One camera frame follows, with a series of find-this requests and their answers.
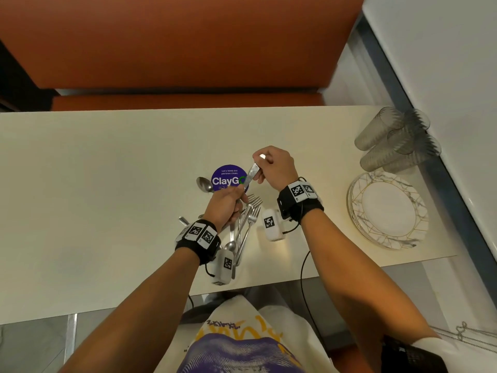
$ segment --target purple circular sticker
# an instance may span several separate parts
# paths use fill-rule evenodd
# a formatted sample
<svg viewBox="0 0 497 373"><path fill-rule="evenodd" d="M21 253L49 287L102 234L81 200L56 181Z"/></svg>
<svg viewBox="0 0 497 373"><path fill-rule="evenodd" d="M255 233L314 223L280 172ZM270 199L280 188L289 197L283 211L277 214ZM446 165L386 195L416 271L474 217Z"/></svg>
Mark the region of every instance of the purple circular sticker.
<svg viewBox="0 0 497 373"><path fill-rule="evenodd" d="M247 173L241 167L236 165L224 165L217 169L212 175L212 187L214 188L214 191L217 191L229 186L238 186L245 182L246 177Z"/></svg>

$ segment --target plate with gold pattern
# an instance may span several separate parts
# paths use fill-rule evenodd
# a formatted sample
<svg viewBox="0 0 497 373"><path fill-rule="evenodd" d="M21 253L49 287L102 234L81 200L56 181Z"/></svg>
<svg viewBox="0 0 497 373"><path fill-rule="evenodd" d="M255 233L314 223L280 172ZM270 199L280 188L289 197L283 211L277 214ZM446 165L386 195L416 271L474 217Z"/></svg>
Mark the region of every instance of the plate with gold pattern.
<svg viewBox="0 0 497 373"><path fill-rule="evenodd" d="M352 182L347 209L359 231L390 249L417 246L428 232L425 202L409 182L376 170Z"/></svg>

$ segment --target white t-shirt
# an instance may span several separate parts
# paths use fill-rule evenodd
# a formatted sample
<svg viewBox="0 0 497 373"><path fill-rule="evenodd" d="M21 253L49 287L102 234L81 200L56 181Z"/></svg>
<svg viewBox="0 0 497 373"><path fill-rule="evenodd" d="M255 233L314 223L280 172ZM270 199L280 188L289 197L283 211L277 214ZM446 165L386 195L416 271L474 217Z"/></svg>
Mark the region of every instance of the white t-shirt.
<svg viewBox="0 0 497 373"><path fill-rule="evenodd" d="M468 371L442 339L413 345L441 356L450 373ZM241 295L221 304L205 323L178 327L155 372L176 371L339 373L305 319L283 306L257 311Z"/></svg>

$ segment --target butter knife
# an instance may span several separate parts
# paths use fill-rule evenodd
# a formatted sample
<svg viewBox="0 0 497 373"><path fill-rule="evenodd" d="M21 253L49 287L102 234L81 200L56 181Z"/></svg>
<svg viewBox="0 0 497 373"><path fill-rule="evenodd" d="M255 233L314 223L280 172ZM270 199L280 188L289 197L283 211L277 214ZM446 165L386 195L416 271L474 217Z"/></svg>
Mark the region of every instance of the butter knife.
<svg viewBox="0 0 497 373"><path fill-rule="evenodd" d="M263 159L266 159L266 155L264 155L264 154L261 154L260 157ZM257 165L257 163L254 162L254 164L252 165L252 167L250 168L250 170L247 173L247 178L245 178L245 182L244 182L245 191L247 191L247 187L249 187L250 182L252 182L253 177L255 177L255 175L258 173L259 169L260 168Z"/></svg>

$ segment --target forearm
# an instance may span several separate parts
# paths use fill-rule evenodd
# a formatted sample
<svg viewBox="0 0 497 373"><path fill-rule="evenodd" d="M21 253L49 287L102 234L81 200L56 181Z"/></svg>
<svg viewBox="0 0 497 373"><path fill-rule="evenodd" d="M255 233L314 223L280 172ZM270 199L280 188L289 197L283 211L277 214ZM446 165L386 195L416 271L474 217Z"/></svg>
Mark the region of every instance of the forearm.
<svg viewBox="0 0 497 373"><path fill-rule="evenodd" d="M373 367L384 334L406 343L437 336L407 295L324 212L310 211L302 230L326 291Z"/></svg>
<svg viewBox="0 0 497 373"><path fill-rule="evenodd" d="M84 340L60 372L153 372L176 332L198 265L193 251L176 250Z"/></svg>

